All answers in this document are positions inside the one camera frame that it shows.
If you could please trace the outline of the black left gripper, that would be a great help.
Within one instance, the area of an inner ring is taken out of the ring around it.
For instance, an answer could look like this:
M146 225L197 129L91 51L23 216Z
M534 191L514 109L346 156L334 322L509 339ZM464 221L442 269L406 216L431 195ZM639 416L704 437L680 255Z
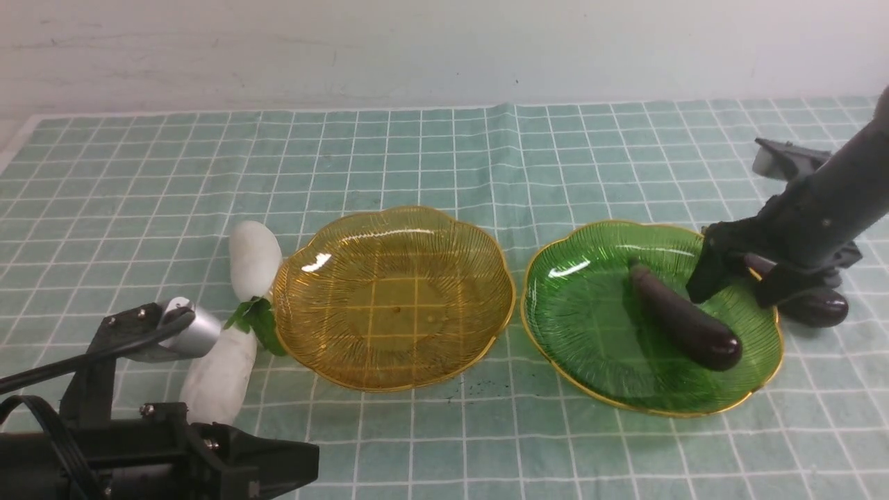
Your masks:
M319 446L188 423L182 403L143 417L60 406L102 499L274 499L315 482Z

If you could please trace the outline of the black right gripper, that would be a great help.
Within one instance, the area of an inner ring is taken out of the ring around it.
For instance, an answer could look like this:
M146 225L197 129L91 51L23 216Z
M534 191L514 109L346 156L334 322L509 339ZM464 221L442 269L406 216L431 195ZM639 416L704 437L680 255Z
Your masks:
M824 287L836 289L840 270L861 259L854 243L863 232L863 205L848 183L794 180L753 215L718 222L702 232L701 253L686 292L695 304L705 303L747 272L744 256L753 253L760 281L756 303L771 308Z

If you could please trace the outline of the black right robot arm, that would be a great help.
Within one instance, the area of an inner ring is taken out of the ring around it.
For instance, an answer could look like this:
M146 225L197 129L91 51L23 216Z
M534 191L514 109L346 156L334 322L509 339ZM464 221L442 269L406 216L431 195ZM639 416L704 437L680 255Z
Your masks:
M686 283L693 303L704 303L726 288L750 256L774 263L754 287L763 308L805 292L837 288L838 270L861 259L855 238L888 211L886 92L870 122L835 153L763 138L756 144L754 173L786 186L756 215L706 228Z

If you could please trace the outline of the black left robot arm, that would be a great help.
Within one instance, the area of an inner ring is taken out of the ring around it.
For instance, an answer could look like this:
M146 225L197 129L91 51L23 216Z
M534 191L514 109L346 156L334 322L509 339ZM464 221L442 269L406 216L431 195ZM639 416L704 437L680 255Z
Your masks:
M182 403L75 429L44 399L13 396L41 433L2 434L3 499L273 499L317 480L319 446L190 424Z

